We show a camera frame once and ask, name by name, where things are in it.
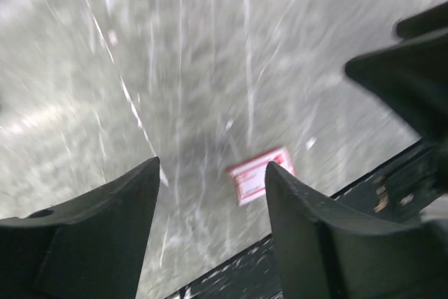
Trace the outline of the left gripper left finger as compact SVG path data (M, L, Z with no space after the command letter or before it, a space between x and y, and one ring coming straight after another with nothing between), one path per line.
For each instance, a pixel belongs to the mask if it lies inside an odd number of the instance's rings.
M2 298L134 298L160 187L151 158L61 204L1 221Z

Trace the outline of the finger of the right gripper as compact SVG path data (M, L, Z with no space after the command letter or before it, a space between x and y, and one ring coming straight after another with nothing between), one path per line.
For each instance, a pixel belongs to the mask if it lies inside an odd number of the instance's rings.
M358 55L346 75L375 94L416 133L447 142L447 4L399 20L399 43Z

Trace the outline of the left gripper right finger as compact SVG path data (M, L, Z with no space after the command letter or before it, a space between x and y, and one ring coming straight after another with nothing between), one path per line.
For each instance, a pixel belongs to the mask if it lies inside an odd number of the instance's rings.
M446 298L447 222L401 224L351 209L267 165L285 298Z

